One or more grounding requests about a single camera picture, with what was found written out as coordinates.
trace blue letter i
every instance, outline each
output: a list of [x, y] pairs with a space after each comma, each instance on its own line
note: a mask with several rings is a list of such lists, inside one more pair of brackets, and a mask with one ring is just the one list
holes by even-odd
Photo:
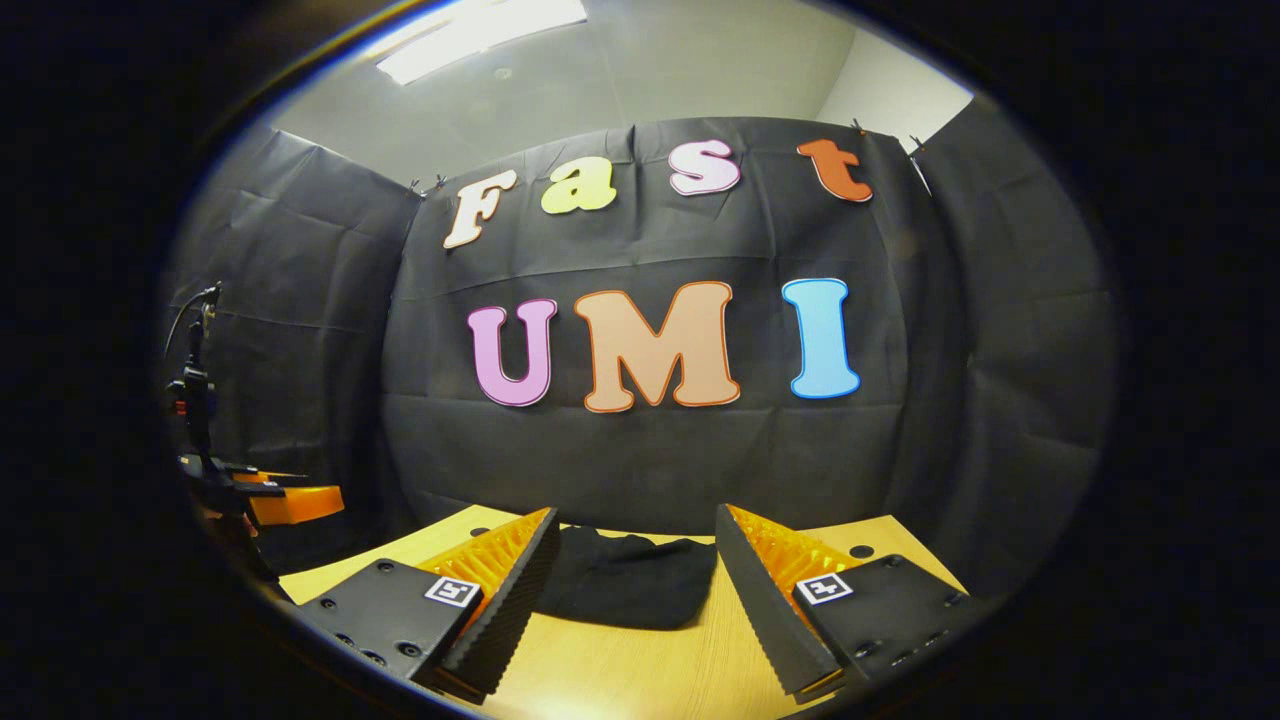
[[833, 278], [808, 278], [782, 286], [782, 299], [800, 320], [800, 375], [791, 392], [809, 400], [840, 397], [858, 389], [861, 380], [849, 368], [845, 354], [845, 318], [840, 306], [849, 286]]

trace ceiling light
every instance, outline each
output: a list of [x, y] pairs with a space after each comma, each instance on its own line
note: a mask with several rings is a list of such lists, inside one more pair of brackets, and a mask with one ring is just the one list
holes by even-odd
[[[440, 13], [448, 13], [448, 15], [439, 17]], [[388, 38], [399, 36], [396, 42], [403, 42], [410, 28], [417, 26], [415, 32], [419, 33], [428, 29], [426, 35], [378, 63], [378, 69], [389, 74], [396, 82], [408, 85], [449, 63], [489, 47], [553, 27], [580, 23], [585, 19], [586, 9], [582, 8], [581, 0], [456, 3], [388, 36]], [[394, 42], [387, 45], [388, 38], [378, 41], [374, 46], [393, 47]]]

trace purple letter u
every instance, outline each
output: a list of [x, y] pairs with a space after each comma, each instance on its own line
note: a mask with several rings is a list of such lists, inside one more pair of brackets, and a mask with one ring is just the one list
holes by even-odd
[[502, 337], [499, 331], [507, 322], [502, 307], [481, 307], [467, 316], [467, 325], [475, 336], [476, 377], [480, 389], [499, 405], [524, 407], [547, 395], [552, 387], [550, 322], [556, 315], [554, 300], [530, 300], [516, 307], [516, 316], [525, 322], [529, 341], [529, 374], [513, 380], [502, 372]]

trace table surface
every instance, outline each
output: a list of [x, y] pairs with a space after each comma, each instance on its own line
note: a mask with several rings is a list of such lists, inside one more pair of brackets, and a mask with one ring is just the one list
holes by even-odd
[[[379, 557], [417, 565], [471, 539], [472, 528], [495, 528], [516, 518], [511, 512], [472, 505], [369, 552], [280, 578], [280, 584], [301, 605]], [[870, 546], [876, 553], [868, 561], [884, 555], [902, 555], [952, 587], [964, 589], [933, 553], [890, 515], [801, 532], [840, 551], [858, 544]], [[603, 529], [600, 534], [636, 534], [658, 543], [680, 537], [714, 542], [712, 536]], [[677, 630], [613, 628], [534, 614], [498, 692], [489, 696], [483, 706], [471, 707], [502, 720], [754, 720], [790, 715], [829, 697], [796, 705], [782, 692], [748, 623], [724, 564], [717, 559], [707, 603], [695, 621]]]

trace black towel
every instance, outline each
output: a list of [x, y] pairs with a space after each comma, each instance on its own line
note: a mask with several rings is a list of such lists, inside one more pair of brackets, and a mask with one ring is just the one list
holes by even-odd
[[707, 601], [716, 546], [664, 544], [594, 528], [561, 530], [561, 550], [535, 610], [545, 615], [654, 630], [676, 629]]

